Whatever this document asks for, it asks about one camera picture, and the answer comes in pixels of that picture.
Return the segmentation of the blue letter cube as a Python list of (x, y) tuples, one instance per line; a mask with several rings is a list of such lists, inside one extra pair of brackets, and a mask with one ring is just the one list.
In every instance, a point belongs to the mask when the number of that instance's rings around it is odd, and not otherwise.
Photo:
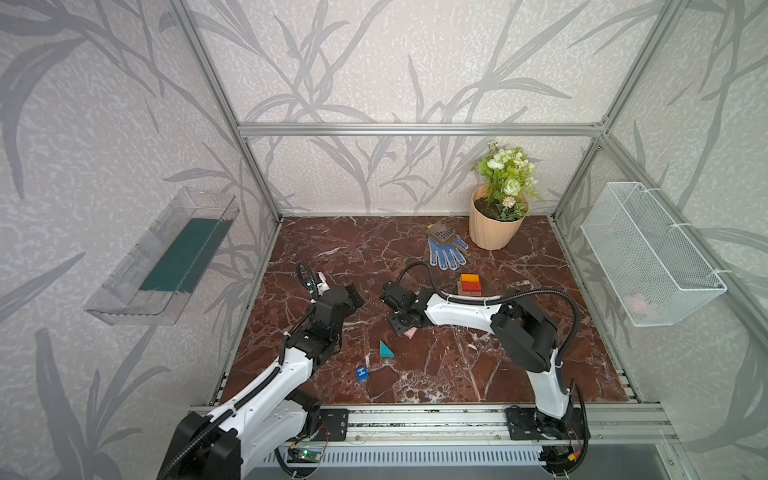
[(368, 369), (365, 366), (357, 368), (355, 373), (359, 381), (365, 381), (369, 378)]

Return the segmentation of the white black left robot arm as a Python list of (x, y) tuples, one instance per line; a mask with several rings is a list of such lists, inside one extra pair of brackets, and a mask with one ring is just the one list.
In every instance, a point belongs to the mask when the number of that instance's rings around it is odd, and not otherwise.
[(317, 431), (317, 400), (298, 388), (340, 347), (344, 321), (363, 304), (352, 285), (320, 293), (266, 371), (211, 412), (179, 423), (157, 477), (243, 479), (285, 441)]

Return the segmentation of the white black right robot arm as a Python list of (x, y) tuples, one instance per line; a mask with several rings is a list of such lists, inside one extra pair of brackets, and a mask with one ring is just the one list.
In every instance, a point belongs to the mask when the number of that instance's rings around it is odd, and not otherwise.
[[(562, 344), (557, 343), (555, 322), (533, 300), (535, 295), (557, 296), (570, 305), (573, 322)], [(414, 293), (388, 282), (381, 300), (392, 309), (388, 321), (398, 335), (430, 326), (461, 326), (494, 335), (513, 363), (527, 372), (535, 398), (532, 409), (507, 410), (510, 436), (551, 440), (569, 436), (573, 402), (561, 368), (581, 323), (578, 304), (569, 295), (534, 289), (506, 297), (465, 297), (433, 289)]]

